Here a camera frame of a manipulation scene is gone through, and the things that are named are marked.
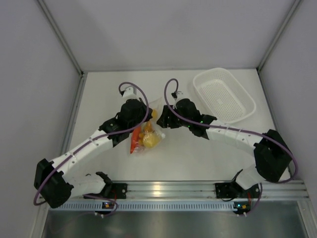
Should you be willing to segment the clear zip top bag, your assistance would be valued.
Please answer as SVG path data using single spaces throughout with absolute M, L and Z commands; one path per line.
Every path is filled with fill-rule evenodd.
M 152 109 L 152 118 L 132 132 L 130 144 L 131 155 L 151 150 L 165 139 L 165 134 L 162 132 L 161 127 L 157 125 L 157 121 L 163 110 L 163 99 L 158 98 L 150 102 L 149 106 Z

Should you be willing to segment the yellow fake pear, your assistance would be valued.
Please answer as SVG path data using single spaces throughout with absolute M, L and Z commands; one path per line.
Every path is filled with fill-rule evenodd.
M 155 132 L 146 133 L 143 137 L 143 145 L 146 148 L 153 148 L 159 144 L 161 137 Z

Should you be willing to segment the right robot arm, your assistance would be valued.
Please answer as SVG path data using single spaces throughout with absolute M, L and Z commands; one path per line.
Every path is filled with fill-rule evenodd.
M 196 137 L 214 140 L 234 146 L 249 155 L 255 161 L 252 165 L 237 172 L 231 182 L 231 191 L 242 197 L 249 188 L 269 181 L 280 182 L 292 158 L 280 134 L 270 129 L 268 132 L 254 135 L 241 129 L 227 127 L 216 117 L 200 113 L 189 99 L 181 99 L 176 106 L 165 105 L 157 121 L 162 128 L 188 128 Z

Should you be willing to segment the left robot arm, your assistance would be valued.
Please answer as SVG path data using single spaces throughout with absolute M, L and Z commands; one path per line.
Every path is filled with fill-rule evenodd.
M 76 196 L 107 198 L 112 192 L 112 181 L 103 172 L 82 178 L 72 178 L 75 170 L 126 140 L 132 131 L 151 119 L 148 101 L 128 99 L 115 117 L 105 121 L 88 139 L 74 149 L 51 161 L 42 159 L 36 168 L 34 205 L 42 197 L 51 208 L 57 208 Z

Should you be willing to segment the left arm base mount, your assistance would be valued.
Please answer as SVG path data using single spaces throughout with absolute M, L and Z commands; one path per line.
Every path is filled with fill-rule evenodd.
M 128 189 L 128 184 L 126 183 L 112 183 L 106 185 L 100 193 L 89 193 L 85 194 L 84 197 L 88 198 L 91 196 L 100 197 L 100 198 L 107 198 L 112 200 L 117 199 L 126 199 L 126 193 Z

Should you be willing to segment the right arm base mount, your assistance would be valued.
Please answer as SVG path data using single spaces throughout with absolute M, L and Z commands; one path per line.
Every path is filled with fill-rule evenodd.
M 241 172 L 242 170 L 240 170 L 231 181 L 215 183 L 215 192 L 218 199 L 222 201 L 232 201 L 236 198 L 248 198 L 248 192 L 236 182 Z

